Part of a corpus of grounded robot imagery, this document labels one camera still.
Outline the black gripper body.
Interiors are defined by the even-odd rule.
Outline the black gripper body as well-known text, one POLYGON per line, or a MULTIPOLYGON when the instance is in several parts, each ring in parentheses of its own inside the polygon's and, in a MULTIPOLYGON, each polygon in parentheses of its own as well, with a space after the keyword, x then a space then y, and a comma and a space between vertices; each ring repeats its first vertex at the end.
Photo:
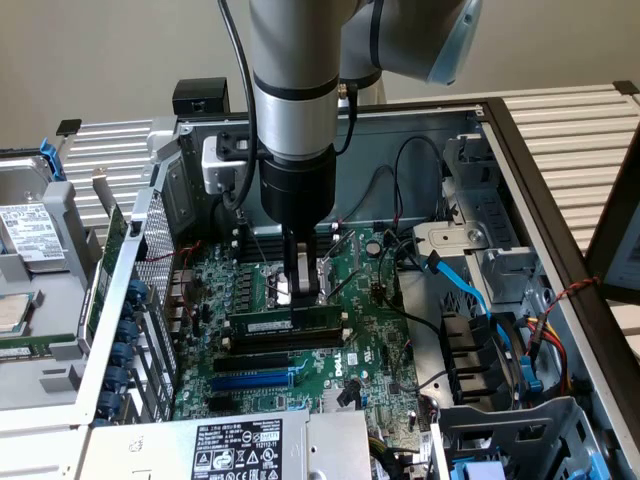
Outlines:
POLYGON ((275 155, 260 163, 261 204, 297 241, 308 241, 335 202, 336 152, 328 148, 307 160, 275 155))

